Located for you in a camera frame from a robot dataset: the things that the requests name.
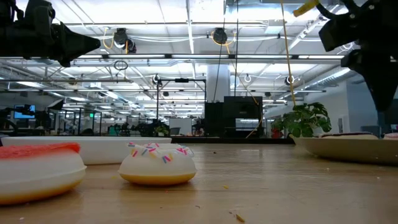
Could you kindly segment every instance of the crumb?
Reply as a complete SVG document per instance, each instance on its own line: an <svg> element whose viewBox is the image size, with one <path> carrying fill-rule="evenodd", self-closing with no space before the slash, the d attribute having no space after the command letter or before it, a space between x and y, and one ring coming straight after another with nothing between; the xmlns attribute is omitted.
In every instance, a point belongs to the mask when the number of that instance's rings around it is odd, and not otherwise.
<svg viewBox="0 0 398 224"><path fill-rule="evenodd" d="M243 219L240 215L238 215L238 214L236 214L236 219L237 219L239 222L241 222L241 223L244 223L244 222L245 222L244 219Z"/></svg>

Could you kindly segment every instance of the donut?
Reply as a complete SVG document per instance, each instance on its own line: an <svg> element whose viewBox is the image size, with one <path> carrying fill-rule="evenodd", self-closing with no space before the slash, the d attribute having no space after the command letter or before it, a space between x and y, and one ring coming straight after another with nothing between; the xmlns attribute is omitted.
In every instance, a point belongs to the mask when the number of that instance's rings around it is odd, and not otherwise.
<svg viewBox="0 0 398 224"><path fill-rule="evenodd" d="M383 139L398 140L398 133L385 134Z"/></svg>
<svg viewBox="0 0 398 224"><path fill-rule="evenodd" d="M77 143L0 147L0 205L59 195L85 175Z"/></svg>
<svg viewBox="0 0 398 224"><path fill-rule="evenodd" d="M324 134L320 136L320 138L325 139L378 139L377 136L374 136L368 132L360 132L360 133L339 133L339 134Z"/></svg>
<svg viewBox="0 0 398 224"><path fill-rule="evenodd" d="M174 185L192 179L197 170L188 149L179 145L130 146L131 153L120 165L120 176L134 184Z"/></svg>

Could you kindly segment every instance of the green plant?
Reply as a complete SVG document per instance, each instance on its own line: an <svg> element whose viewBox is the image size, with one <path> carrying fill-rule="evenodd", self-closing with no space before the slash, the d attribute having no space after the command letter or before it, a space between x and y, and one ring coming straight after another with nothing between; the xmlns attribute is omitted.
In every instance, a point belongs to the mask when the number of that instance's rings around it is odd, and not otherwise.
<svg viewBox="0 0 398 224"><path fill-rule="evenodd" d="M330 118L325 106L321 103L297 105L293 111L276 119L272 128L286 129L294 137L313 137L313 129L321 127L324 132L331 130Z"/></svg>
<svg viewBox="0 0 398 224"><path fill-rule="evenodd" d="M168 135L168 134L169 134L169 130L167 130L167 128L166 128L166 127L163 127L163 126L156 127L156 128L155 128L155 131L156 131L157 133L164 133L165 135Z"/></svg>

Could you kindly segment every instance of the yellow clamp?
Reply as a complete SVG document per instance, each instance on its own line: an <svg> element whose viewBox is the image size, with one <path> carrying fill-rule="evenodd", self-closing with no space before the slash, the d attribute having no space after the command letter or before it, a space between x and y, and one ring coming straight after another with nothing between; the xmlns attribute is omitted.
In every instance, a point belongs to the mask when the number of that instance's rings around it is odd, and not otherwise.
<svg viewBox="0 0 398 224"><path fill-rule="evenodd" d="M295 17L301 16L319 4L319 0L309 0L300 8L293 11Z"/></svg>

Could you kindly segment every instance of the wooden table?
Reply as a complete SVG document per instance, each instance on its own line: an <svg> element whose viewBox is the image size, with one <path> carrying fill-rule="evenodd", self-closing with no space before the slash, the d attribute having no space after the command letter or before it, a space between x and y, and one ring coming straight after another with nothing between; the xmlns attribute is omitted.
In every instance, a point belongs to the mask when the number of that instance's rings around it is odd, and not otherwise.
<svg viewBox="0 0 398 224"><path fill-rule="evenodd" d="M293 146L189 147L198 173L188 184L141 187L118 165L89 166L68 194L0 207L0 223L239 223L236 213L246 223L398 223L398 167L331 162Z"/></svg>

